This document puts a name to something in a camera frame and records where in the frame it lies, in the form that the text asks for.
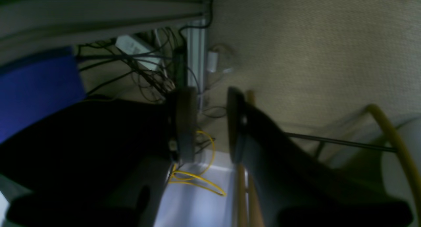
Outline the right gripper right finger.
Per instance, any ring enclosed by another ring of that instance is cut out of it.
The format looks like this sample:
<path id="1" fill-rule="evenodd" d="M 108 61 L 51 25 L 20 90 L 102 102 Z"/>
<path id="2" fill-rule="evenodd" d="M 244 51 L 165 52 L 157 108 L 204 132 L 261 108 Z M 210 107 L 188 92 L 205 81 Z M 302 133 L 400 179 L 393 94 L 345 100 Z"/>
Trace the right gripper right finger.
<path id="1" fill-rule="evenodd" d="M 409 204 L 316 161 L 229 87 L 230 157 L 254 179 L 266 227 L 407 227 Z"/>

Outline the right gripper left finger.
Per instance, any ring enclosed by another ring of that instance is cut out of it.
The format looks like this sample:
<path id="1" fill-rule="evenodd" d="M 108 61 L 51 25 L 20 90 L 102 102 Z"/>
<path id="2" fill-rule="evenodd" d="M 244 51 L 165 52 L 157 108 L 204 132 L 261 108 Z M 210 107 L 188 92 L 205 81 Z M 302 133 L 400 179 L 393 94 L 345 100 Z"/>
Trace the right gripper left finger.
<path id="1" fill-rule="evenodd" d="M 178 162 L 193 162 L 197 92 L 162 104 L 83 101 L 1 144 L 1 175 L 25 188 L 4 227 L 152 227 Z"/>

